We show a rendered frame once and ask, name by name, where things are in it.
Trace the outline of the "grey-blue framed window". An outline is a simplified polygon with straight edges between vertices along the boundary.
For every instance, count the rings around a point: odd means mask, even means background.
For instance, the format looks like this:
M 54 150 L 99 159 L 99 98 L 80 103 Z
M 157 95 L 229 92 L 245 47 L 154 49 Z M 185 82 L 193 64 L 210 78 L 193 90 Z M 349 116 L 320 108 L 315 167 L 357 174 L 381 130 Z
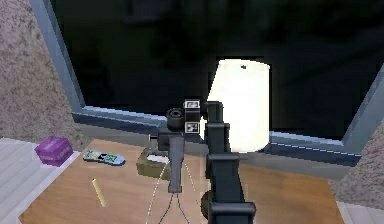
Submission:
M 164 124 L 163 116 L 87 106 L 50 1 L 29 0 L 29 3 L 77 122 L 139 133 L 154 133 Z M 354 166 L 362 157 L 362 151 L 373 145 L 370 139 L 383 120 L 384 65 L 341 141 L 271 132 L 270 144 L 262 152 Z

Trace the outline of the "purple box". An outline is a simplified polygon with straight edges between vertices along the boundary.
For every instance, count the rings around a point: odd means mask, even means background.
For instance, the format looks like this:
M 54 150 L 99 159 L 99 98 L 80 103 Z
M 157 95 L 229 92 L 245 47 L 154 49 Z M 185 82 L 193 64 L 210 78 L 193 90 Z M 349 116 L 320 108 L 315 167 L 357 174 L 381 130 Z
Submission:
M 50 136 L 35 152 L 43 164 L 60 167 L 73 154 L 73 149 L 67 138 Z

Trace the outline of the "brown wooden table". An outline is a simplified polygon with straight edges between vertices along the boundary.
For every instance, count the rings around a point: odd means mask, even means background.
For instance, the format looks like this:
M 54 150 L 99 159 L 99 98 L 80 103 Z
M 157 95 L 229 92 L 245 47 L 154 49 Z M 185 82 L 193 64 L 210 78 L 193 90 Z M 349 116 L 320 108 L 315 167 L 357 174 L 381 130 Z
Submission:
M 23 224 L 158 224 L 168 206 L 168 183 L 137 173 L 142 149 L 104 140 L 89 148 L 121 154 L 123 166 L 87 163 L 77 158 L 22 213 Z M 161 224 L 207 224 L 200 198 L 209 188 L 205 159 L 187 155 L 183 193 L 174 198 Z M 256 204 L 255 224 L 344 224 L 328 181 L 242 164 L 244 195 Z M 102 207 L 92 185 L 97 179 Z

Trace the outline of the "pale blue remote control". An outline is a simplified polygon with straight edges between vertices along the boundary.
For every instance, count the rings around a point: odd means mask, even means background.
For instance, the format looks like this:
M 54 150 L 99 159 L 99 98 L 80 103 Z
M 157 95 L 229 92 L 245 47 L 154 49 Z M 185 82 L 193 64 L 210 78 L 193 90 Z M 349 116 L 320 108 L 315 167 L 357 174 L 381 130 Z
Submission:
M 83 160 L 87 162 L 98 162 L 110 166 L 122 166 L 126 160 L 123 156 L 112 153 L 105 153 L 95 150 L 88 150 L 83 155 Z

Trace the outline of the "yellow pencil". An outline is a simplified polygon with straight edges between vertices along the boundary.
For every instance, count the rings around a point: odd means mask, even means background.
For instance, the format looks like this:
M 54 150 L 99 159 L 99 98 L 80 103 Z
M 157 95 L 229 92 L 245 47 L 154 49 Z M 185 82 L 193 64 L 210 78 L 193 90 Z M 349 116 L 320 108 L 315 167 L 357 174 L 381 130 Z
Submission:
M 97 197 L 99 199 L 99 202 L 100 202 L 101 206 L 102 207 L 106 207 L 106 200 L 105 200 L 105 197 L 104 197 L 104 195 L 103 195 L 103 193 L 101 191 L 101 188 L 100 188 L 100 186 L 99 186 L 99 184 L 97 182 L 97 179 L 94 178 L 92 180 L 92 185 L 93 185 L 93 187 L 95 189 L 96 195 L 97 195 Z

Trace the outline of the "olive tissue box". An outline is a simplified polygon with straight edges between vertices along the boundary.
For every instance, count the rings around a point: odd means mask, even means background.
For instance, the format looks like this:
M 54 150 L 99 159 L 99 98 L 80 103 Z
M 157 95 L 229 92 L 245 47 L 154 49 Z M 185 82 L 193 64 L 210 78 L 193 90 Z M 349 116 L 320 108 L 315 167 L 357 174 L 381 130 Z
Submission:
M 168 154 L 164 151 L 145 148 L 136 162 L 139 175 L 170 180 Z

